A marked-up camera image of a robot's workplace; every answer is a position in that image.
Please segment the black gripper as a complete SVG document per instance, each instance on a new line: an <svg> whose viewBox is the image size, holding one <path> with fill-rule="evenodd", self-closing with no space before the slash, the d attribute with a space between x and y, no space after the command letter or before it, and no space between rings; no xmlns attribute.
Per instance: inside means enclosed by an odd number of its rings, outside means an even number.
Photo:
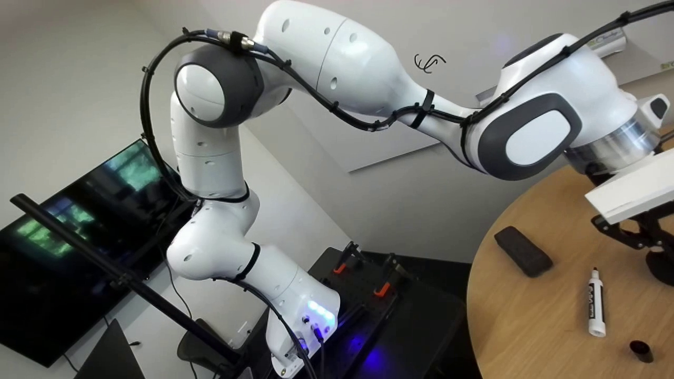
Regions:
<svg viewBox="0 0 674 379"><path fill-rule="evenodd" d="M643 213L617 223L609 223L602 215L596 215L591 226L629 249L646 249L651 252L674 250L674 235L661 226L661 216L656 213Z"/></svg>

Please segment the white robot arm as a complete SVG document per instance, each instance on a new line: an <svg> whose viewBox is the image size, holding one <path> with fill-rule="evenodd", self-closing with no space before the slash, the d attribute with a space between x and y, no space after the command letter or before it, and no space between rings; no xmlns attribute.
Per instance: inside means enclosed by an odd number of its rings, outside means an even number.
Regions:
<svg viewBox="0 0 674 379"><path fill-rule="evenodd" d="M664 15L670 0L626 10L590 35L550 33L501 65L514 25L543 0L411 0L381 15L399 38L303 0L272 0L250 35L191 29L174 70L170 130L182 186L231 211L250 196L238 128L294 95L300 121L336 140L361 170L441 146L456 161L501 180L540 175L564 157L583 175L636 180L660 160L664 95L617 83L594 38Z"/></svg>

